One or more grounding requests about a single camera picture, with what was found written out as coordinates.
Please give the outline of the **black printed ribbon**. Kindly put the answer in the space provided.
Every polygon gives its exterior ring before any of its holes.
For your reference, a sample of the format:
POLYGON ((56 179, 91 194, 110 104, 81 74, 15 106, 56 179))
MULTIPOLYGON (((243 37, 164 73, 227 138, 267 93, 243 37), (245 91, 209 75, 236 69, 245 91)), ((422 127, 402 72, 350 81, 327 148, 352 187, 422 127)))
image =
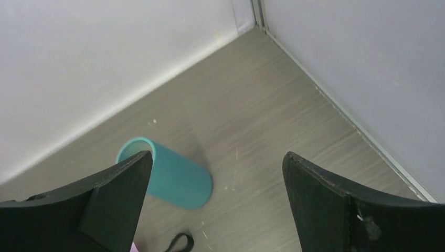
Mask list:
POLYGON ((191 252, 194 248, 195 240, 190 233, 178 233, 170 242, 165 252, 191 252))

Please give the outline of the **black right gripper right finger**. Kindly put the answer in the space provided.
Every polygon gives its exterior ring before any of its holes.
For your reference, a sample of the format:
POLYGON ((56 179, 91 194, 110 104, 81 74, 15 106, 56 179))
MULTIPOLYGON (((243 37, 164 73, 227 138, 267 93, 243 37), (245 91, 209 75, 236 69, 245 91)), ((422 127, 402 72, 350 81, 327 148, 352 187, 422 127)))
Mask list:
POLYGON ((444 205, 361 185, 288 152, 282 172, 303 251, 444 251, 444 205))

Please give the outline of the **teal cylindrical vase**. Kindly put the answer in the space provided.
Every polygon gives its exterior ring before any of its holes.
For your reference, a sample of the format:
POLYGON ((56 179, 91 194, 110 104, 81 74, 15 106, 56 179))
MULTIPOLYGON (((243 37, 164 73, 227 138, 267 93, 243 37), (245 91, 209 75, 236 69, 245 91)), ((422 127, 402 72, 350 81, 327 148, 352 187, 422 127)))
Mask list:
POLYGON ((130 139, 120 148, 115 163, 141 151, 150 151, 153 159, 148 195, 188 210, 207 203, 213 190, 207 169, 153 140, 130 139))

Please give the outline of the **purple wrapping paper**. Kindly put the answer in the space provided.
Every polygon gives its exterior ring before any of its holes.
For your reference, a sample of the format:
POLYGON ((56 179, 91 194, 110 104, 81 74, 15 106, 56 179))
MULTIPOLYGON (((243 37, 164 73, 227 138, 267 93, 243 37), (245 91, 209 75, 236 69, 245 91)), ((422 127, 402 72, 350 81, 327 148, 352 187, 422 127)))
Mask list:
POLYGON ((139 252, 135 243, 132 243, 131 248, 130 248, 130 252, 139 252))

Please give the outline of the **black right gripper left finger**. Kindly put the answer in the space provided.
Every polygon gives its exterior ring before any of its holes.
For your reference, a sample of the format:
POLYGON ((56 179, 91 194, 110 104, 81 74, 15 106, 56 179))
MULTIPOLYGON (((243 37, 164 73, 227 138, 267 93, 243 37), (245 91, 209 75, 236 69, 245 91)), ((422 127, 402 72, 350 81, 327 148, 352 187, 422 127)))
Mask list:
POLYGON ((1 251, 129 251, 153 159, 141 151, 101 172, 1 202, 1 251))

